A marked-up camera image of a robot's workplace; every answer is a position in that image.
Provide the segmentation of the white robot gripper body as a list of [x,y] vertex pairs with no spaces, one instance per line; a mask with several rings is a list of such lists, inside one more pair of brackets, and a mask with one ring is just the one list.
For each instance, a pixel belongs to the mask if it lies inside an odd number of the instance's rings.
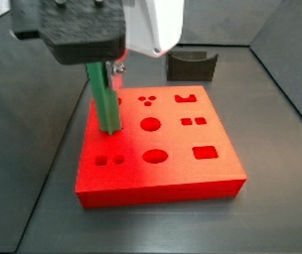
[[125,48],[160,58],[179,43],[184,0],[123,0]]

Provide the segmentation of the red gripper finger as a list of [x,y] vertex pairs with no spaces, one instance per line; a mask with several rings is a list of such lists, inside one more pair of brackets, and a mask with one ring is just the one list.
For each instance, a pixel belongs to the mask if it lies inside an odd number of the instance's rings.
[[123,74],[125,73],[124,60],[127,58],[128,51],[124,51],[121,57],[105,63],[108,86],[116,91],[123,84]]

